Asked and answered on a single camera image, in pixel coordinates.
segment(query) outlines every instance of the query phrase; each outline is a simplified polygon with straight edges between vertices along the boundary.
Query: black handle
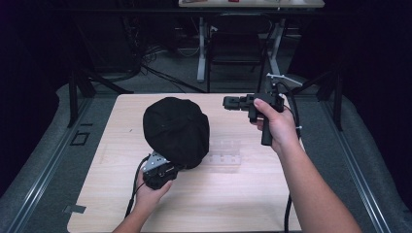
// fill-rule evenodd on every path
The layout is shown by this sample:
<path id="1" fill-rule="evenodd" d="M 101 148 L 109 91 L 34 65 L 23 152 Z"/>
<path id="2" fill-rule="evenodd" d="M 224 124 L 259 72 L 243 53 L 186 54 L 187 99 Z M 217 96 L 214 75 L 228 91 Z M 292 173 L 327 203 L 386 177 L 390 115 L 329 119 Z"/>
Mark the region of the black handle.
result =
<path id="1" fill-rule="evenodd" d="M 263 118 L 263 128 L 261 130 L 261 144 L 264 146 L 272 146 L 272 135 L 269 129 L 269 119 Z"/>

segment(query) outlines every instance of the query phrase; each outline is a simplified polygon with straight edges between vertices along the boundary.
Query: chair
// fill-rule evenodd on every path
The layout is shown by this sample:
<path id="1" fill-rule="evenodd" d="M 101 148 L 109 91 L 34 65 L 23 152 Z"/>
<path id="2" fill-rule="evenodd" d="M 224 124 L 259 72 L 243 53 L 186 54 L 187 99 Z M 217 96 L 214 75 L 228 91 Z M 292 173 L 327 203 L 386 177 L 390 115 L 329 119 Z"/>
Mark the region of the chair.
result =
<path id="1" fill-rule="evenodd" d="M 210 92 L 212 65 L 260 66 L 257 93 L 267 58 L 267 44 L 275 28 L 263 14 L 221 14 L 208 21 L 209 42 L 206 53 L 207 92 Z"/>

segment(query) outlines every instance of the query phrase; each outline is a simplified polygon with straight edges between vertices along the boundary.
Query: handheld device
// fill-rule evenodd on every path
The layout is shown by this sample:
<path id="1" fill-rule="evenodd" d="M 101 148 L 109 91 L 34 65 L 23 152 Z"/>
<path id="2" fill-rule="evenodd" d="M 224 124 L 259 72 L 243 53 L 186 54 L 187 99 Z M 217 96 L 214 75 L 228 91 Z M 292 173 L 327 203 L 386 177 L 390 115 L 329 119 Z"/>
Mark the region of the handheld device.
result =
<path id="1" fill-rule="evenodd" d="M 268 103 L 277 112 L 284 110 L 285 99 L 280 95 L 276 80 L 266 77 L 265 92 L 247 94 L 244 97 L 225 96 L 223 99 L 224 108 L 227 110 L 248 111 L 250 122 L 257 122 L 259 116 L 263 116 L 263 129 L 261 135 L 261 144 L 264 146 L 272 145 L 272 135 L 269 130 L 269 119 L 260 113 L 255 105 L 254 100 L 258 98 Z"/>
<path id="2" fill-rule="evenodd" d="M 175 180 L 184 165 L 167 161 L 161 154 L 153 152 L 143 167 L 143 181 L 153 190 L 162 188 L 168 181 Z"/>

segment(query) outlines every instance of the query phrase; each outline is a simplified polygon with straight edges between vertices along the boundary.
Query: wooden table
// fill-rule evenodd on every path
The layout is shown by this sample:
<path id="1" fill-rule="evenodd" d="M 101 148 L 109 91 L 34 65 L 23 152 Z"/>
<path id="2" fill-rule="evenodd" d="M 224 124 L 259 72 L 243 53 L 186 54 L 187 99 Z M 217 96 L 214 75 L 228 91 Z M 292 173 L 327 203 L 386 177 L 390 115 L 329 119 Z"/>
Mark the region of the wooden table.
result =
<path id="1" fill-rule="evenodd" d="M 289 190 L 278 156 L 260 144 L 261 132 L 249 123 L 247 112 L 223 108 L 227 95 L 244 96 L 119 96 L 77 201 L 86 210 L 71 215 L 68 230 L 109 232 L 123 220 L 136 168 L 153 151 L 144 138 L 143 113 L 166 96 L 189 99 L 208 116 L 210 152 L 198 167 L 179 173 L 143 232 L 283 230 Z M 213 162 L 217 157 L 222 160 Z M 293 208 L 290 230 L 300 230 Z"/>

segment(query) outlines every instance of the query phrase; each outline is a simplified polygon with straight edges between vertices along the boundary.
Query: black cloth-covered object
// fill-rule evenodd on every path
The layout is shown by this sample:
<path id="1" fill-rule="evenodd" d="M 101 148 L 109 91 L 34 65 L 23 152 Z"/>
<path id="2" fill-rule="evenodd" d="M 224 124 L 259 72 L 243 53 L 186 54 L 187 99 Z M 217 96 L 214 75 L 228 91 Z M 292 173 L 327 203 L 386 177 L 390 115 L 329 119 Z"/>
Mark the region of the black cloth-covered object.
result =
<path id="1" fill-rule="evenodd" d="M 166 97 L 152 104 L 143 115 L 143 129 L 156 152 L 188 169 L 209 152 L 209 120 L 190 100 Z"/>

